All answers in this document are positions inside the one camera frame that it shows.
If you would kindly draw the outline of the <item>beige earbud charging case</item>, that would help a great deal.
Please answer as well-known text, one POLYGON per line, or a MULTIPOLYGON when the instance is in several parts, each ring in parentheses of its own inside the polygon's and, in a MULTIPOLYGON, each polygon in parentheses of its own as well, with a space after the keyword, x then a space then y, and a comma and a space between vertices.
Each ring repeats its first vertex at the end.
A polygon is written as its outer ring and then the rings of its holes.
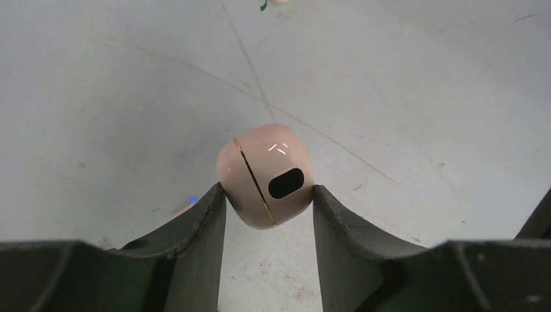
POLYGON ((217 172, 232 208, 253 229, 279 226, 313 200, 307 151, 285 125, 262 125, 230 140, 218 154, 217 172))

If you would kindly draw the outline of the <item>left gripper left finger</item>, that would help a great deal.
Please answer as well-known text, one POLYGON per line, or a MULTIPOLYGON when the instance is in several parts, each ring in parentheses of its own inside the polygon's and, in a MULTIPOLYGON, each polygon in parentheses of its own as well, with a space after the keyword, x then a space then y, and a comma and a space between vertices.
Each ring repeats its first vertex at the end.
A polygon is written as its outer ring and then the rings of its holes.
POLYGON ((119 249, 81 240, 1 243, 2 311, 217 311, 226 198, 189 210, 119 249))

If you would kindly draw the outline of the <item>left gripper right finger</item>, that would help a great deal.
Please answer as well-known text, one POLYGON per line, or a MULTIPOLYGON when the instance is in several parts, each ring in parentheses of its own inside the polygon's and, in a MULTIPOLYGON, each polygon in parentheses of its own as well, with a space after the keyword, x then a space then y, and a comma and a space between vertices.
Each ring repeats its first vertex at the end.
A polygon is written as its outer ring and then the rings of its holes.
POLYGON ((550 239, 449 240, 425 248, 314 188, 324 311, 549 311, 550 239))

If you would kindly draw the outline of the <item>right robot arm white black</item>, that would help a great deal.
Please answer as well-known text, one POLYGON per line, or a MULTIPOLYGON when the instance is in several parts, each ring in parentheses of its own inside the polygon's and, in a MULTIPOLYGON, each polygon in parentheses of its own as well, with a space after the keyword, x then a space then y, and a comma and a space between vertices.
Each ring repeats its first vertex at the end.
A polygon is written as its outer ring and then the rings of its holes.
POLYGON ((551 190, 539 202, 515 239, 550 239, 551 190))

